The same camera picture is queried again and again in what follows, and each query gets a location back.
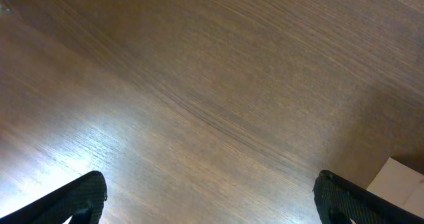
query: brown wooden floor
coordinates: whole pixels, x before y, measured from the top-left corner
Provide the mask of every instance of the brown wooden floor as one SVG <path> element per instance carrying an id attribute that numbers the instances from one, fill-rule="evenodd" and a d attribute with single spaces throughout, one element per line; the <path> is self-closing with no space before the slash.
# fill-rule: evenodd
<path id="1" fill-rule="evenodd" d="M 424 171 L 424 0 L 6 0 L 0 215 L 90 170 L 104 223 L 317 223 Z"/>

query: black object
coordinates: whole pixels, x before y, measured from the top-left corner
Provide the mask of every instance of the black object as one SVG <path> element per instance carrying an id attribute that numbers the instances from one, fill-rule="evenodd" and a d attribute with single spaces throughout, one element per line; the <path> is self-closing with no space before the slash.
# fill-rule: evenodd
<path id="1" fill-rule="evenodd" d="M 105 178 L 92 171 L 26 207 L 0 219 L 0 224 L 97 224 L 107 199 Z"/>
<path id="2" fill-rule="evenodd" d="M 315 205 L 323 224 L 424 223 L 424 219 L 395 206 L 323 170 L 313 187 Z"/>

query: wood grain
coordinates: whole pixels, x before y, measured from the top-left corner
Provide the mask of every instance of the wood grain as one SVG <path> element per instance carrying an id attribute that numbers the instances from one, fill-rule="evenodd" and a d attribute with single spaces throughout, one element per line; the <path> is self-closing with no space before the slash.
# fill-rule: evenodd
<path id="1" fill-rule="evenodd" d="M 424 172 L 424 0 L 6 0 L 0 215 L 90 171 L 104 223 L 316 223 Z"/>

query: brown wooden surface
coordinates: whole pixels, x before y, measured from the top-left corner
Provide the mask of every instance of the brown wooden surface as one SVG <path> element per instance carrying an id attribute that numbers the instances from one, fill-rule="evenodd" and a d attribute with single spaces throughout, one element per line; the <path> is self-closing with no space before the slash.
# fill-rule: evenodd
<path id="1" fill-rule="evenodd" d="M 90 170 L 104 223 L 316 223 L 424 171 L 424 0 L 6 0 L 0 215 Z"/>

